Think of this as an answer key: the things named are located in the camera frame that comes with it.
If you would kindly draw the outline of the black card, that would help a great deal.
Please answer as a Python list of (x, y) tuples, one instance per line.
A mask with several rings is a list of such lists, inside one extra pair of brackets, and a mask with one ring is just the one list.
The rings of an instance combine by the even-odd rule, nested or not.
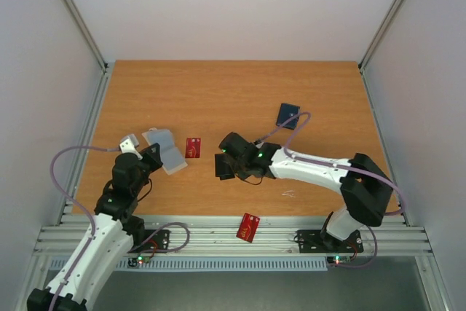
[(229, 180), (235, 178), (235, 174), (229, 173), (229, 174), (223, 174), (218, 176), (221, 181)]
[(214, 160), (215, 160), (215, 176), (218, 178), (219, 175), (223, 174), (229, 174), (231, 173), (231, 168), (226, 161), (225, 154), (215, 154), (214, 155)]

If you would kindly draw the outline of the beige card holder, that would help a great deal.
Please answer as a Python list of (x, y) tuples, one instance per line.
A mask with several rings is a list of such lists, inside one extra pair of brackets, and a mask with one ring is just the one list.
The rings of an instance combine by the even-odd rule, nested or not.
[(175, 145), (173, 134), (168, 129), (152, 128), (142, 133), (148, 143), (159, 144), (162, 167), (166, 174), (172, 175), (187, 167), (186, 160)]

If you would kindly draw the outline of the red logo card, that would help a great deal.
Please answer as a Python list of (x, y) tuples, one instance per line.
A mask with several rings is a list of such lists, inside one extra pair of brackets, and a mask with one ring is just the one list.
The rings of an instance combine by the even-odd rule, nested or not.
[(200, 158), (201, 154), (201, 138), (187, 138), (185, 147), (185, 158), (196, 159)]

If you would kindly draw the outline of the red VIP card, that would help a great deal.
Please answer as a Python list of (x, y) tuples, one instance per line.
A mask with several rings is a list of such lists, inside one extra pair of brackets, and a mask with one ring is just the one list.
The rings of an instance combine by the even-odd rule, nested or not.
[(237, 230), (236, 237), (245, 242), (252, 243), (259, 223), (260, 218), (258, 216), (245, 213), (242, 217), (239, 229)]

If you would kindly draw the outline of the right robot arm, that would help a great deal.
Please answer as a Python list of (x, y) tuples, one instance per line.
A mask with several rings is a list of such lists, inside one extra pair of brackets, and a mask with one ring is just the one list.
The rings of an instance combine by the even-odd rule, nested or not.
[(329, 159), (291, 151), (276, 143), (252, 143), (231, 132), (219, 144), (223, 161), (242, 181), (259, 179), (301, 181), (340, 194), (344, 205), (328, 215), (317, 246), (337, 252), (359, 228), (379, 227), (387, 215), (393, 187), (367, 155)]

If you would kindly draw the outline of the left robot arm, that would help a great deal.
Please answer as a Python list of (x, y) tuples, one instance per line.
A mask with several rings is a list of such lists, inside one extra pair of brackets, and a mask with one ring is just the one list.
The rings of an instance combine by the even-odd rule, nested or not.
[(142, 151), (124, 141), (112, 178), (97, 201), (90, 227), (65, 266), (43, 289), (33, 289), (27, 310), (91, 310), (117, 262), (146, 244), (144, 221), (134, 216), (138, 195), (162, 167), (160, 146)]

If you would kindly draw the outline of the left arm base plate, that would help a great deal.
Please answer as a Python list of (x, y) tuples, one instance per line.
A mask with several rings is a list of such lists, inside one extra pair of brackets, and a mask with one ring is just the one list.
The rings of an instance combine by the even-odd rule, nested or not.
[(140, 245), (135, 245), (130, 252), (140, 253), (141, 251), (167, 250), (170, 241), (170, 231), (162, 229), (158, 233), (151, 235), (154, 229), (145, 229)]

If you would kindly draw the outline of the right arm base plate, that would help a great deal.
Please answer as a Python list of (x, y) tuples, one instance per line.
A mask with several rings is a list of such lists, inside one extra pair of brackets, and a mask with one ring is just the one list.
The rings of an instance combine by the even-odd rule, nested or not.
[(362, 253), (364, 247), (358, 230), (346, 240), (339, 241), (332, 236), (323, 239), (319, 229), (301, 229), (296, 232), (293, 241), (298, 245), (299, 253)]

